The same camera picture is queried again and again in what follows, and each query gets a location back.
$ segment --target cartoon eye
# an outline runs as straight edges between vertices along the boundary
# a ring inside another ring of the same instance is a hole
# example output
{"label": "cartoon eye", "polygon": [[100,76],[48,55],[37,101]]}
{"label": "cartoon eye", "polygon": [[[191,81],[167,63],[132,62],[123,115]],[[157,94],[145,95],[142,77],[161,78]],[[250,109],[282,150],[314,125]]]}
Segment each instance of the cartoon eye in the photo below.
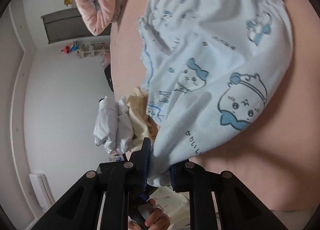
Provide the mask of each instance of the cartoon eye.
{"label": "cartoon eye", "polygon": [[238,103],[233,103],[232,107],[233,107],[233,109],[238,109],[239,108],[239,104]]}

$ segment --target human hand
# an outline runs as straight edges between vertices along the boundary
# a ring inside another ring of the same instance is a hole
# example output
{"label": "human hand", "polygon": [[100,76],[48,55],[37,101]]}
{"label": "human hand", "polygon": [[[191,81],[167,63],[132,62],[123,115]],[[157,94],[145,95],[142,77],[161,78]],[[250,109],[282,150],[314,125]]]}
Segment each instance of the human hand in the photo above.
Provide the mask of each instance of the human hand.
{"label": "human hand", "polygon": [[[154,199],[150,199],[149,202],[153,206],[156,204]],[[145,222],[145,225],[149,226],[149,230],[167,230],[170,226],[170,218],[160,208],[155,208]],[[134,222],[129,222],[128,228],[131,230],[141,230],[141,227]]]}

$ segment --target silver bolt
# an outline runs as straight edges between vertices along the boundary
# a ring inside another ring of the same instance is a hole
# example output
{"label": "silver bolt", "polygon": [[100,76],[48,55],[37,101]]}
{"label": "silver bolt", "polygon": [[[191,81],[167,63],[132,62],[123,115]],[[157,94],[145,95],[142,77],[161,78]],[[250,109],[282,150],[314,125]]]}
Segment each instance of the silver bolt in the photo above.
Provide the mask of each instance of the silver bolt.
{"label": "silver bolt", "polygon": [[223,176],[224,178],[232,178],[232,173],[231,173],[230,171],[224,171],[224,172],[222,173],[222,176]]}
{"label": "silver bolt", "polygon": [[90,170],[85,175],[87,176],[87,178],[94,178],[96,176],[96,172],[93,170]]}
{"label": "silver bolt", "polygon": [[184,166],[186,166],[186,168],[188,169],[193,169],[195,167],[195,164],[193,162],[186,162],[186,164],[184,164]]}
{"label": "silver bolt", "polygon": [[133,167],[133,163],[128,161],[126,162],[125,164],[123,164],[123,166],[126,168],[126,169],[129,169],[129,168],[132,168]]}

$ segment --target white pants with cartoon print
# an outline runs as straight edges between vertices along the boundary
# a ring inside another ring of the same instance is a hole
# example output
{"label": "white pants with cartoon print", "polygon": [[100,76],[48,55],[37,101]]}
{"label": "white pants with cartoon print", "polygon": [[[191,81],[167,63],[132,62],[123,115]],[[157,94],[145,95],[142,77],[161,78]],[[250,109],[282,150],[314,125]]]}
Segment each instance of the white pants with cartoon print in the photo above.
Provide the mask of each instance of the white pants with cartoon print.
{"label": "white pants with cartoon print", "polygon": [[147,114],[161,126],[148,183],[165,186],[172,164],[263,111],[291,61],[291,24],[281,0],[149,0],[138,29]]}

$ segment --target pink mattress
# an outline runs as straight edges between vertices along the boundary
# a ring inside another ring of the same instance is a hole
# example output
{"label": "pink mattress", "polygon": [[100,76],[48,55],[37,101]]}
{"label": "pink mattress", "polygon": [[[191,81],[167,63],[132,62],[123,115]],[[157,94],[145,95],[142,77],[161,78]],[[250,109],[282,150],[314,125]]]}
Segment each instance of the pink mattress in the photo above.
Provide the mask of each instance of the pink mattress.
{"label": "pink mattress", "polygon": [[[137,18],[147,0],[129,0],[111,31],[116,99],[145,75]],[[320,203],[320,19],[308,0],[284,0],[295,52],[275,96],[247,130],[194,162],[212,172],[232,171],[270,209],[293,210]]]}

